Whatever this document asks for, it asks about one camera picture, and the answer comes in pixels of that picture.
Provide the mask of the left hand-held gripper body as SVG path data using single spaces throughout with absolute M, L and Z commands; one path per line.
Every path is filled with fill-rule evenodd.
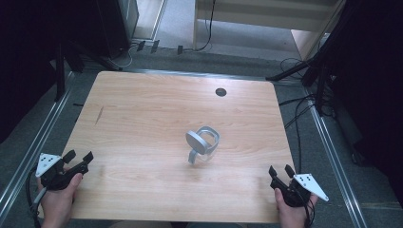
M 41 179 L 41 183 L 47 190 L 58 191 L 65 189 L 71 179 L 78 173 L 85 174 L 88 171 L 88 164 L 84 161 L 75 166 L 64 169 L 63 157 L 47 153 L 41 153 L 35 176 Z

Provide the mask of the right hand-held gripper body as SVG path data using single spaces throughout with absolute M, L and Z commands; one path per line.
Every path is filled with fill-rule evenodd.
M 286 185 L 276 175 L 271 175 L 272 181 L 270 186 L 273 189 L 279 189 L 283 195 L 285 203 L 290 207 L 305 206 L 312 194 L 318 196 L 324 201 L 328 201 L 329 197 L 317 183 L 312 174 L 297 174 L 291 178 L 291 182 Z

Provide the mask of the clear jar with grey lid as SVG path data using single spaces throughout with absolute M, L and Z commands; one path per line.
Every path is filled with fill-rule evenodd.
M 191 147 L 188 162 L 195 164 L 196 160 L 208 162 L 214 157 L 221 135 L 210 126 L 202 126 L 197 131 L 188 131 L 185 138 Z

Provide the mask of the person's right hand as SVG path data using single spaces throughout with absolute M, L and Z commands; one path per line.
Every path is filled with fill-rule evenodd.
M 274 192 L 280 228 L 308 228 L 314 217 L 314 208 L 318 201 L 318 196 L 312 194 L 307 207 L 290 207 L 285 203 L 278 188 Z

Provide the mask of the person's left hand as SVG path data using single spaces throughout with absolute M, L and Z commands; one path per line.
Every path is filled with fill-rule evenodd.
M 76 174 L 69 185 L 58 191 L 47 191 L 41 199 L 44 212 L 44 220 L 41 228 L 65 228 L 68 224 L 76 190 L 78 189 L 83 175 Z

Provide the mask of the black tripod stand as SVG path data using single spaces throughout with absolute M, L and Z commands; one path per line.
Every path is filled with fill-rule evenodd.
M 89 49 L 69 40 L 60 39 L 55 48 L 56 102 L 59 102 L 66 93 L 65 63 L 67 63 L 73 71 L 83 71 L 84 63 L 80 54 L 86 55 L 89 59 L 109 71 L 118 71 L 118 68 L 115 68 L 112 64 Z
M 312 86 L 314 81 L 317 80 L 315 109 L 319 115 L 322 116 L 325 82 L 331 75 L 331 69 L 336 62 L 336 53 L 344 43 L 344 38 L 347 36 L 347 29 L 350 26 L 351 19 L 354 17 L 357 6 L 358 3 L 356 0 L 345 0 L 345 5 L 335 28 L 331 32 L 329 38 L 319 48 L 319 51 L 312 58 L 302 61 L 296 66 L 293 66 L 278 75 L 268 76 L 266 77 L 266 80 L 269 82 L 277 82 L 306 68 L 306 72 L 302 76 L 301 82 L 303 86 Z

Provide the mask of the dark cabinet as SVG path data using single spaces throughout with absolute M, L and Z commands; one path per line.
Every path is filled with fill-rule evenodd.
M 137 0 L 96 0 L 96 3 L 103 54 L 115 57 L 130 47 L 140 16 Z

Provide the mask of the metal floor rail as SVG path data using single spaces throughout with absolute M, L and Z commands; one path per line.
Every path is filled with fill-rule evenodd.
M 259 82 L 271 82 L 275 85 L 284 86 L 300 86 L 301 81 L 297 79 L 285 78 L 279 81 L 267 81 L 263 76 L 247 76 L 247 75 L 231 75 L 231 74 L 219 74 L 219 73 L 203 73 L 203 72 L 186 72 L 186 71 L 172 71 L 172 70 L 157 70 L 157 69 L 134 69 L 135 73 L 145 74 L 162 74 L 162 75 L 179 75 L 187 77 L 206 77 L 217 79 L 232 79 L 232 80 L 246 80 L 246 81 L 259 81 Z
M 56 86 L 52 86 L 29 111 L 11 134 L 0 143 L 0 223 L 3 222 L 17 198 L 26 173 L 37 161 L 67 101 L 77 74 L 69 72 L 66 92 L 56 102 Z
M 312 106 L 311 113 L 317 128 L 318 135 L 321 138 L 329 163 L 334 172 L 338 188 L 340 190 L 344 205 L 348 211 L 352 224 L 354 228 L 368 228 L 368 224 L 362 213 L 359 201 L 339 159 L 336 147 L 329 133 L 327 125 L 324 122 L 324 119 L 319 116 L 315 108 L 317 102 L 315 100 L 309 100 L 308 104 Z

